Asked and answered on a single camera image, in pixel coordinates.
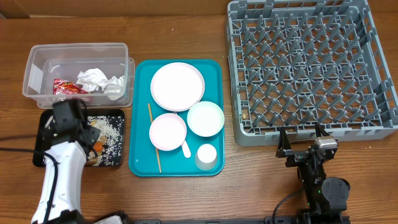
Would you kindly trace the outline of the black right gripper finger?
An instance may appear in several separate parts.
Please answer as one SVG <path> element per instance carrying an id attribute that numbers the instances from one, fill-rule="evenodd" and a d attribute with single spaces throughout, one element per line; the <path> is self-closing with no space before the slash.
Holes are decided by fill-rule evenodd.
<path id="1" fill-rule="evenodd" d="M 329 136 L 329 134 L 325 131 L 325 129 L 322 127 L 322 125 L 320 123 L 315 124 L 315 132 L 316 132 L 316 136 L 318 138 Z"/>
<path id="2" fill-rule="evenodd" d="M 287 137 L 284 127 L 282 126 L 279 128 L 279 143 L 277 150 L 281 151 L 281 150 L 291 150 L 291 149 L 292 148 L 289 139 Z"/>

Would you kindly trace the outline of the red snack wrapper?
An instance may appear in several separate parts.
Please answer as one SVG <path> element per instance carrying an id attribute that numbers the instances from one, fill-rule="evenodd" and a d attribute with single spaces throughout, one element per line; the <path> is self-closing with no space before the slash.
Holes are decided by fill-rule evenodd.
<path id="1" fill-rule="evenodd" d="M 54 101 L 62 101 L 77 98 L 76 95 L 85 95 L 88 92 L 68 80 L 55 79 L 53 81 L 53 94 L 56 95 Z"/>

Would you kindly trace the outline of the orange carrot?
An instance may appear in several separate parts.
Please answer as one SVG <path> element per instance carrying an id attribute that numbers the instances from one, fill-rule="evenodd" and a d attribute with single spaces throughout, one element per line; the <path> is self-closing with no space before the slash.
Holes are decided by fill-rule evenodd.
<path id="1" fill-rule="evenodd" d="M 101 152 L 101 151 L 104 149 L 104 145 L 105 145 L 105 142 L 103 142 L 103 141 L 97 141 L 97 142 L 95 142 L 95 144 L 94 144 L 94 146 L 93 146 L 93 149 L 94 149 L 96 152 Z"/>

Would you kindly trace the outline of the white napkin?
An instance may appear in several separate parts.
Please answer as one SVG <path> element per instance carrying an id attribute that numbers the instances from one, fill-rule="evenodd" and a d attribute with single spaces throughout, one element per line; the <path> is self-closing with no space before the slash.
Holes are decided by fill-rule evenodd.
<path id="1" fill-rule="evenodd" d="M 88 93 L 98 91 L 100 88 L 104 90 L 108 84 L 106 75 L 98 68 L 80 72 L 77 78 L 76 83 L 81 85 L 82 89 Z"/>
<path id="2" fill-rule="evenodd" d="M 108 94 L 108 98 L 114 101 L 123 96 L 123 88 L 124 75 L 120 76 L 119 78 L 113 76 L 111 79 L 108 80 L 108 84 L 106 85 L 103 93 Z"/>

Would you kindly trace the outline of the white bowl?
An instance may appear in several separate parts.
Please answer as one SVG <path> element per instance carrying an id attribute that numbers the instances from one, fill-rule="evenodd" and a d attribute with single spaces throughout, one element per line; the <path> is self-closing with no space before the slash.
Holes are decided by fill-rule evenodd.
<path id="1" fill-rule="evenodd" d="M 198 102 L 189 109 L 187 124 L 198 136 L 214 136 L 224 126 L 223 110 L 216 103 L 210 101 Z"/>

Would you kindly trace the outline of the bowl with rice and nuts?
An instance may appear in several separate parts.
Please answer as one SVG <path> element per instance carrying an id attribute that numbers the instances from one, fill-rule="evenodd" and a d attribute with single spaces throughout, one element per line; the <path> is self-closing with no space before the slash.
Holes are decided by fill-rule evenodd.
<path id="1" fill-rule="evenodd" d="M 173 151 L 181 146 L 180 143 L 176 143 L 172 134 L 173 115 L 166 113 L 158 116 L 152 125 L 152 129 L 156 132 L 156 146 L 161 151 Z"/>

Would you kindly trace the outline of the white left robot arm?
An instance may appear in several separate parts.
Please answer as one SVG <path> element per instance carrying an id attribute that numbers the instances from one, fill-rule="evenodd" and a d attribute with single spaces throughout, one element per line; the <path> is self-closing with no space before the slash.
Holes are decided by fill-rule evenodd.
<path id="1" fill-rule="evenodd" d="M 45 176 L 32 223 L 59 222 L 81 212 L 81 177 L 100 130 L 88 124 L 83 100 L 59 101 L 40 131 Z"/>

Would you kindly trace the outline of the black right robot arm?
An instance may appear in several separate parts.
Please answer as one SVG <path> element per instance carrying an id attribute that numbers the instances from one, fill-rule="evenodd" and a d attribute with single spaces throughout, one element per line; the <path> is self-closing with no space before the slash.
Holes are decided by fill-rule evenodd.
<path id="1" fill-rule="evenodd" d="M 315 125 L 316 139 L 305 151 L 294 151 L 285 128 L 279 128 L 279 144 L 275 156 L 286 158 L 286 167 L 296 167 L 302 188 L 282 199 L 270 218 L 272 223 L 349 223 L 342 212 L 347 209 L 350 184 L 338 177 L 327 177 L 323 164 L 332 160 L 338 150 L 337 140 L 320 124 Z M 277 216 L 279 207 L 288 199 L 305 193 L 308 207 L 295 216 Z"/>

